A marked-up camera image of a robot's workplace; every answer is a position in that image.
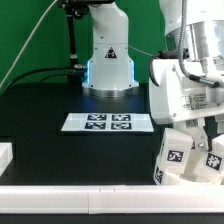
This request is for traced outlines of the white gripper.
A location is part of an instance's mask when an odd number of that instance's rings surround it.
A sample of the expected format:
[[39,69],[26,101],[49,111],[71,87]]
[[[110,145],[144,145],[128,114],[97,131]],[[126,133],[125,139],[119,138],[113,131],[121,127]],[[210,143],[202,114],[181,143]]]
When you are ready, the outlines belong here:
[[224,114],[224,103],[206,99],[206,87],[184,76],[177,59],[155,59],[152,70],[159,86],[149,82],[151,116],[157,124],[196,119],[192,129],[197,150],[211,152],[205,131],[205,117]]

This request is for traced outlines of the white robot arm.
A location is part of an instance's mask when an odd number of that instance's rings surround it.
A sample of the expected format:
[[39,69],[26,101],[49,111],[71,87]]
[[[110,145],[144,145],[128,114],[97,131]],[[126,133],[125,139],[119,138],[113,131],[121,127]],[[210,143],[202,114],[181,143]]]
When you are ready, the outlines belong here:
[[[159,0],[167,50],[149,64],[151,116],[208,148],[204,119],[224,115],[224,0]],[[128,53],[127,15],[115,3],[92,3],[93,54],[83,88],[101,96],[139,86]]]

